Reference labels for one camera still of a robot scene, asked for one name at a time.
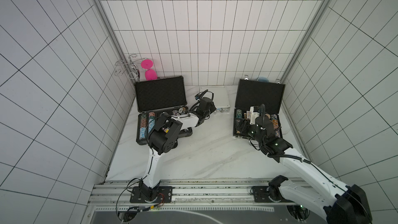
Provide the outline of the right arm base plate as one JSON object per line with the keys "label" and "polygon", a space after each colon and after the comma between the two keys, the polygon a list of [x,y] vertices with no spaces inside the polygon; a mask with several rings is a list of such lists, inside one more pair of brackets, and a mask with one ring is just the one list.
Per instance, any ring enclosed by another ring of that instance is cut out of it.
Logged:
{"label": "right arm base plate", "polygon": [[255,203],[293,203],[280,195],[275,196],[272,190],[268,190],[268,186],[253,186],[250,194],[254,197]]}

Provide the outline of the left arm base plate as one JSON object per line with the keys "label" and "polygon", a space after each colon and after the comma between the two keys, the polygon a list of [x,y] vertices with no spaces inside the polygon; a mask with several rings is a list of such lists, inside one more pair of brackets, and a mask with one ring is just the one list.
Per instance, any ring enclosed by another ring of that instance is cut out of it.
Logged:
{"label": "left arm base plate", "polygon": [[153,189],[133,187],[130,203],[171,203],[173,187],[157,186]]}

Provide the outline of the silver poker case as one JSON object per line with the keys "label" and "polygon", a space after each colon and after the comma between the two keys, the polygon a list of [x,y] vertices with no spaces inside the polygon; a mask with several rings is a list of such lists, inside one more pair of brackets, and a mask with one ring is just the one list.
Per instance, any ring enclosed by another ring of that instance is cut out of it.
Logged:
{"label": "silver poker case", "polygon": [[200,87],[200,92],[205,90],[208,90],[205,94],[206,97],[211,98],[211,93],[213,93],[213,102],[215,104],[216,111],[221,113],[228,113],[230,111],[230,102],[227,88],[225,86]]}

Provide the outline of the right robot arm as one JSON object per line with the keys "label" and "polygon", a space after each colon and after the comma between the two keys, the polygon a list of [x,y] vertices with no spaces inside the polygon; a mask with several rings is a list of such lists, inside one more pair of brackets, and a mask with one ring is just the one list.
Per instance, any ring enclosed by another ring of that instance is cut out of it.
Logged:
{"label": "right robot arm", "polygon": [[254,124],[237,118],[234,129],[268,158],[294,171],[311,189],[279,175],[266,189],[254,188],[256,197],[267,197],[271,202],[291,201],[317,214],[329,224],[370,224],[373,221],[365,191],[357,185],[348,186],[324,172],[275,134],[274,124],[268,117],[258,117]]}

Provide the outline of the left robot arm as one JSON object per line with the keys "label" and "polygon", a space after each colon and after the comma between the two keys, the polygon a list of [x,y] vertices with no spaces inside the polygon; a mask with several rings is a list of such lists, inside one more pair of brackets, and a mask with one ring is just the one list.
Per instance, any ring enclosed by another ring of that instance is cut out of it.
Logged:
{"label": "left robot arm", "polygon": [[153,199],[158,195],[161,160],[165,153],[176,148],[180,132],[200,126],[216,111],[214,96],[205,97],[206,93],[205,90],[201,96],[195,97],[197,102],[185,115],[173,116],[163,112],[150,122],[154,125],[145,136],[150,150],[150,158],[146,175],[140,180],[138,186],[145,197]]}

